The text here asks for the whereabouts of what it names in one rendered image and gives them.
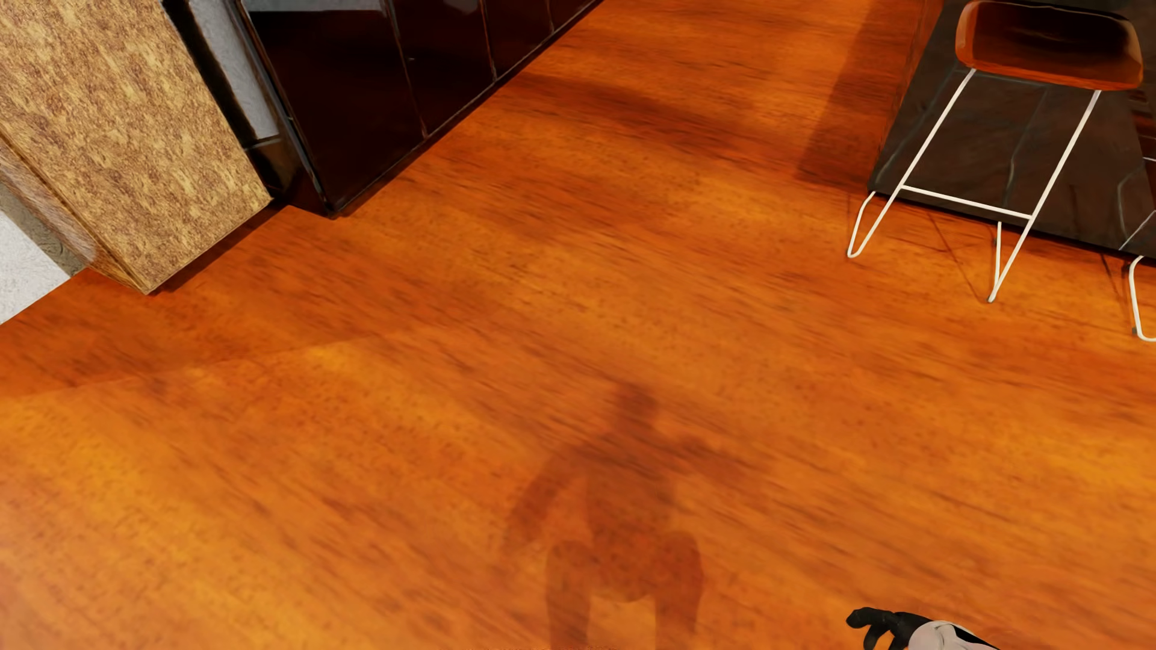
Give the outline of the brown seat white-legged stool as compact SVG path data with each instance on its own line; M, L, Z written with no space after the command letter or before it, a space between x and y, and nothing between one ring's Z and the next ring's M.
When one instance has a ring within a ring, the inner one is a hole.
M917 27L912 45L918 40L929 9L941 7L940 2L929 0L924 0L924 3L926 10ZM990 302L994 301L1028 235L1033 232L1033 224L1048 202L1048 194L1104 93L1126 93L1131 99L1133 121L1138 136L1141 138L1142 158L1146 162L1141 170L1153 191L1151 214L1156 216L1156 116L1149 110L1149 102L1141 90L1147 69L1139 35L1131 20L1116 13L1043 0L966 0L956 25L954 53L957 61L966 68L965 77L946 103L892 192L881 195L869 190L852 227L847 258L862 253L882 217L897 200L985 217L996 227L995 272L988 298ZM909 81L913 58L918 56L918 52L912 52L911 46L904 79L892 101L889 124ZM1059 162L1048 176L1048 183L1030 213L942 194L909 182L946 117L978 73L1029 84L1055 84L1092 93L1077 128L1064 147Z

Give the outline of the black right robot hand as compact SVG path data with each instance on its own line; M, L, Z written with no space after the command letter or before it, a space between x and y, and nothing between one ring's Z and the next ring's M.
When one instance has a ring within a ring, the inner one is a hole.
M890 612L870 607L852 611L846 616L846 625L852 629L865 628L864 650L875 650L875 645L884 634L891 634L888 650L906 650L916 630L929 625L928 616L907 612Z

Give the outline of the dark glossy base cabinets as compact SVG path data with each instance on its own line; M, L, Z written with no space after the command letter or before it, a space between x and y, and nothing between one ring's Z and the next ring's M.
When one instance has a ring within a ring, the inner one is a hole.
M228 0L283 127L274 197L351 209L603 0Z

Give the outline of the dark glossy kitchen island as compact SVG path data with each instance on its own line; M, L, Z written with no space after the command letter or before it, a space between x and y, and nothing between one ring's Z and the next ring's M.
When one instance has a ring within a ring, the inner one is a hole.
M954 53L966 0L929 0L898 108L868 187L888 195L966 74ZM1141 91L1156 116L1156 0L1043 0L1131 20L1146 64ZM1030 213L1091 98L1090 90L978 73L909 182L942 194ZM1104 93L1033 231L1156 259L1153 191L1126 93Z

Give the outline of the tan cork panel cabinet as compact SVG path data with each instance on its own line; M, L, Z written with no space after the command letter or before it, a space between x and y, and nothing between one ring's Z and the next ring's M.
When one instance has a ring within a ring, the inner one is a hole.
M0 0L0 183L144 294L272 201L160 0Z

